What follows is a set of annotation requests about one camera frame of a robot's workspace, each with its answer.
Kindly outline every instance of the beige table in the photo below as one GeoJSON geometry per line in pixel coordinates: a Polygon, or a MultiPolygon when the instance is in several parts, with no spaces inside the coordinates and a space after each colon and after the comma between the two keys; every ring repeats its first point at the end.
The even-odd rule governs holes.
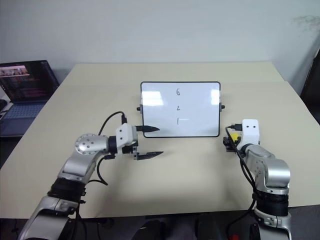
{"type": "MultiPolygon", "coordinates": [[[[239,161],[222,144],[224,127],[258,119],[261,145],[291,170],[290,206],[320,204],[320,127],[270,62],[199,64],[78,64],[42,109],[0,171],[0,217],[28,218],[50,189],[75,140],[97,133],[107,116],[136,111],[142,81],[219,81],[221,134],[217,138],[144,138],[141,152],[153,159],[106,160],[109,183],[89,183],[83,218],[246,209],[251,188],[239,161]]],[[[120,117],[104,134],[114,135],[120,117]]]]}

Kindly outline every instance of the whiteboard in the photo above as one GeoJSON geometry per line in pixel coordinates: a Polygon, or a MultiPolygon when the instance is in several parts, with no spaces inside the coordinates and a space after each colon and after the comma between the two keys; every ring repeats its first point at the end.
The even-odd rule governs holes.
{"type": "Polygon", "coordinates": [[[143,125],[160,130],[147,138],[219,136],[219,82],[151,82],[141,88],[143,125]]]}

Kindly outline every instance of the floor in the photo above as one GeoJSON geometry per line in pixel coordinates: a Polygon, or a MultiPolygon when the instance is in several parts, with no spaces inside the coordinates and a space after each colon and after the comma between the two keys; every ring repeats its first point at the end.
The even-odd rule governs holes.
{"type": "MultiPolygon", "coordinates": [[[[1,167],[17,145],[19,139],[11,139],[0,142],[1,167]]],[[[320,205],[291,207],[289,212],[292,216],[291,233],[293,240],[319,240],[320,239],[320,205]]],[[[243,211],[221,211],[211,213],[174,214],[160,216],[130,216],[115,218],[85,219],[88,240],[99,240],[97,226],[102,240],[130,240],[135,232],[147,221],[160,220],[166,223],[166,240],[196,240],[195,222],[204,214],[212,216],[212,227],[215,232],[215,240],[226,239],[224,229],[228,222],[240,216],[243,211]]],[[[19,232],[24,226],[26,219],[0,219],[0,240],[15,240],[18,228],[19,232]]],[[[231,233],[238,234],[240,240],[249,239],[249,227],[255,219],[247,216],[235,224],[231,233]]],[[[83,228],[79,226],[77,240],[84,240],[83,228]]]]}

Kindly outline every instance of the laptop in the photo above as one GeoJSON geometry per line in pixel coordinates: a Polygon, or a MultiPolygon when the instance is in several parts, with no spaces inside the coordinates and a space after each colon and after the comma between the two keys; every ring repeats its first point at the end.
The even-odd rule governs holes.
{"type": "Polygon", "coordinates": [[[13,103],[0,120],[0,137],[22,137],[59,83],[39,60],[0,63],[0,86],[13,103]]]}

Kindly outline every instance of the white wall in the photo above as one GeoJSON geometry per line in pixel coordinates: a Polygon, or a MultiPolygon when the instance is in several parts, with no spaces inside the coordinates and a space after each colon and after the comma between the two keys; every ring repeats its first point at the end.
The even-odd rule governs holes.
{"type": "Polygon", "coordinates": [[[60,81],[76,63],[271,60],[299,93],[320,1],[0,0],[0,33],[2,62],[47,59],[60,81]]]}

